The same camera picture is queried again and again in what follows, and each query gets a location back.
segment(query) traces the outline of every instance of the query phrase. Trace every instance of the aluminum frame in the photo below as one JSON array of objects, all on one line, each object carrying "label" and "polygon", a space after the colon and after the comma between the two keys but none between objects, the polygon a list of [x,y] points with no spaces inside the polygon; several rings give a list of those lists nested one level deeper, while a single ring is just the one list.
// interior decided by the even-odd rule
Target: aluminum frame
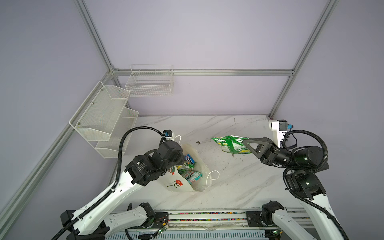
[{"label": "aluminum frame", "polygon": [[[115,69],[112,72],[116,76],[129,76],[132,73],[131,69]],[[293,69],[173,69],[174,76],[292,76],[293,73]]]},{"label": "aluminum frame", "polygon": [[[228,69],[228,70],[174,70],[174,75],[177,76],[288,76],[288,79],[281,90],[278,99],[276,100],[273,108],[269,114],[271,118],[276,114],[281,102],[284,100],[288,90],[292,86],[294,80],[301,67],[303,66],[305,60],[307,59],[309,52],[312,50],[314,44],[316,43],[317,38],[319,37],[321,30],[323,29],[325,23],[329,19],[331,13],[336,7],[339,0],[329,0],[321,13],[319,20],[317,21],[307,43],[305,44],[296,64],[291,69],[264,69],[264,70],[255,70],[255,69]],[[100,54],[101,59],[103,60],[105,66],[108,71],[103,76],[102,82],[103,84],[107,83],[109,80],[113,80],[118,87],[120,83],[118,81],[118,76],[129,75],[131,70],[125,69],[115,69],[108,57],[108,54],[105,50],[105,47],[101,41],[101,38],[96,30],[95,24],[91,18],[89,10],[86,6],[84,0],[74,0],[76,7],[79,10],[79,13],[89,31],[89,34]],[[85,99],[81,108],[85,111],[86,106],[89,104],[89,101],[92,99],[95,94],[91,92],[89,96]],[[51,169],[52,165],[55,162],[56,157],[59,155],[60,151],[65,147],[69,137],[74,132],[74,129],[67,124],[67,126],[63,129],[57,139],[54,141],[52,146],[43,156],[41,161],[34,168],[32,173],[25,180],[23,185],[19,188],[17,193],[5,207],[5,209],[0,214],[0,240],[3,239],[8,231],[11,229],[13,224],[16,222],[17,218],[20,216],[28,202],[33,196],[33,193],[44,180],[44,177]]]},{"label": "aluminum frame", "polygon": [[323,30],[325,24],[327,23],[329,17],[331,16],[333,10],[336,8],[337,3],[339,0],[328,0],[327,4],[325,5],[323,12],[321,13],[319,20],[317,20],[317,23],[312,30],[312,33],[305,44],[303,50],[301,51],[301,54],[299,58],[296,61],[296,64],[293,68],[294,72],[292,76],[289,76],[287,81],[284,84],[283,89],[281,90],[279,96],[276,99],[275,104],[273,105],[271,112],[269,113],[269,117],[273,118],[279,109],[281,103],[283,102],[286,94],[288,93],[288,90],[291,88],[293,82],[296,79],[297,74],[300,72],[301,67],[303,66],[305,60],[307,59],[309,53],[311,52],[314,44],[316,43],[316,40],[319,38],[319,35],[321,31]]}]

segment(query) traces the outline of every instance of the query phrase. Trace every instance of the snack package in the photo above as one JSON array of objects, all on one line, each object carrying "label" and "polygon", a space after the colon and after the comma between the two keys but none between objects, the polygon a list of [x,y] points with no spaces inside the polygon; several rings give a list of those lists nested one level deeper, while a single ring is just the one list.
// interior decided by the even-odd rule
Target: snack package
[{"label": "snack package", "polygon": [[247,137],[230,135],[225,137],[213,137],[212,139],[224,152],[233,154],[251,153],[251,151],[243,144],[243,139],[248,139]]},{"label": "snack package", "polygon": [[187,154],[184,156],[184,161],[186,162],[190,162],[192,164],[195,164],[195,161],[193,160],[193,158],[191,157],[191,155]]},{"label": "snack package", "polygon": [[195,164],[190,162],[184,162],[183,165],[177,165],[177,171],[181,174],[181,172],[184,172],[186,170],[192,169],[195,166]]},{"label": "snack package", "polygon": [[202,176],[202,173],[201,172],[195,172],[193,170],[185,170],[182,173],[180,173],[180,175],[183,178],[185,178],[189,184],[192,184]]}]

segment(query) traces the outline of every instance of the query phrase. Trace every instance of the white plastic bag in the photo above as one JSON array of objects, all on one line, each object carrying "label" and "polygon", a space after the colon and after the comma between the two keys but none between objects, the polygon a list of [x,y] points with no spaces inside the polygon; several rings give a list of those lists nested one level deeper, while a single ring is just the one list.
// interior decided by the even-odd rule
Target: white plastic bag
[{"label": "white plastic bag", "polygon": [[203,192],[211,186],[212,172],[209,170],[204,161],[200,158],[196,149],[194,149],[189,144],[181,145],[183,148],[184,156],[189,154],[193,160],[195,161],[195,167],[193,168],[196,172],[201,172],[202,176],[190,185],[188,181],[183,178],[178,172],[176,166],[172,167],[164,176],[159,178],[159,181],[164,185],[164,187],[171,192],[190,192],[190,191],[198,191]]}]

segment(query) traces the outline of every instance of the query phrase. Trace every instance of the blue snack package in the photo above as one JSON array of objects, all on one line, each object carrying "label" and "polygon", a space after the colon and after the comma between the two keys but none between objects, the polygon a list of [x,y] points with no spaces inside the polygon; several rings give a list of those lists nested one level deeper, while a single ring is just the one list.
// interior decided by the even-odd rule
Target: blue snack package
[{"label": "blue snack package", "polygon": [[190,162],[192,164],[195,164],[195,161],[193,160],[193,158],[191,157],[191,155],[187,154],[184,156],[184,161],[186,162]]}]

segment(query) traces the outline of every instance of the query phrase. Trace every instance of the white wire shelf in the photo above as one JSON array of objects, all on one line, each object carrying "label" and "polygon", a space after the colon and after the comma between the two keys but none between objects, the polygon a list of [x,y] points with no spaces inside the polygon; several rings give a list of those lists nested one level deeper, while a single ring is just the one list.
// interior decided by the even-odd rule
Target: white wire shelf
[{"label": "white wire shelf", "polygon": [[172,95],[172,65],[131,65],[131,72],[125,86],[131,97]]},{"label": "white wire shelf", "polygon": [[70,120],[70,125],[87,141],[108,141],[129,97],[129,91],[104,86],[89,104],[79,119]]},{"label": "white wire shelf", "polygon": [[[103,156],[103,158],[117,158],[119,152],[119,145],[121,141],[121,137],[128,131],[129,129],[135,126],[137,116],[139,112],[129,109],[123,108],[121,116],[116,123],[115,129],[109,139],[109,141],[100,141],[97,143],[95,149]],[[129,139],[131,138],[131,134],[129,134],[124,141],[124,145],[122,148],[122,154],[124,155],[125,150],[127,149]]]},{"label": "white wire shelf", "polygon": [[[99,91],[80,116],[80,109],[73,115],[70,125],[103,158],[117,158],[121,137],[133,128],[139,112],[126,108],[129,91],[117,86],[105,86],[99,82]],[[123,154],[131,135],[123,145]]]}]

